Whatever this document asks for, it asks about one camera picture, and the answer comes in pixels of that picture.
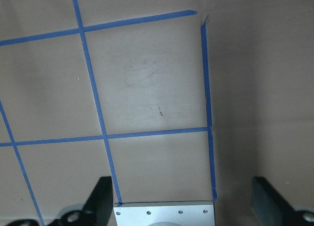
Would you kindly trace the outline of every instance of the white metal plate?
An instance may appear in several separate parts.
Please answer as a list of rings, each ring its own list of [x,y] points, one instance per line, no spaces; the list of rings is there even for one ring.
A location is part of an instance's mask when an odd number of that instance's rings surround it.
[[[151,226],[157,223],[215,225],[212,201],[126,203],[113,209],[118,226]]]

